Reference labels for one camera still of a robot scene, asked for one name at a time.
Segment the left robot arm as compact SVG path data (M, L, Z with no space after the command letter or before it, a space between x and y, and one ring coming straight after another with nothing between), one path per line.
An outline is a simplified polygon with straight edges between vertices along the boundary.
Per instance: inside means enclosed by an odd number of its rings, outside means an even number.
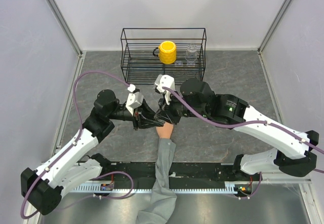
M22 171L23 203L29 202L37 212L47 215L82 182L96 177L100 180L109 178L111 168L104 163L103 157L91 158L85 167L72 167L108 136L114 129L113 120L132 122L135 130L163 125L139 90L129 93L123 104L112 90L100 91L90 115L70 142L35 170L26 168Z

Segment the grey sleeved forearm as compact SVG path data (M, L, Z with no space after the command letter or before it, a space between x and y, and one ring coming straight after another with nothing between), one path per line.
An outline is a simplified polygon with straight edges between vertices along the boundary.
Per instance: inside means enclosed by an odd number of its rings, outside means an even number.
M169 171L174 159L175 149L176 144L170 139L159 139L153 186L170 188ZM136 223L167 223L174 212L176 200L177 195L173 192L153 191L150 204L138 212Z

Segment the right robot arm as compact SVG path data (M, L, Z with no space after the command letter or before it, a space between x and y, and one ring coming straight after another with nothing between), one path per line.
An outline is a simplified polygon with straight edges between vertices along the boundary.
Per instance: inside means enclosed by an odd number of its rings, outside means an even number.
M209 84L188 79L175 90L175 80L159 75L156 92L164 98L159 102L157 116L172 124L182 117L197 117L215 127L245 133L267 143L268 151L237 155L232 167L233 177L244 180L259 172L281 171L294 177L304 177L316 170L319 134L300 132L263 115L246 101L231 94L215 94Z

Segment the person's left hand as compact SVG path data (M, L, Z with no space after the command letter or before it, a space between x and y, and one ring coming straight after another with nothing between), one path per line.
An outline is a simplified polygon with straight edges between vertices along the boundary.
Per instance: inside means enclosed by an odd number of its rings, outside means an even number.
M160 139L171 139L173 130L174 125L168 122L165 122L161 127L156 127L156 131Z

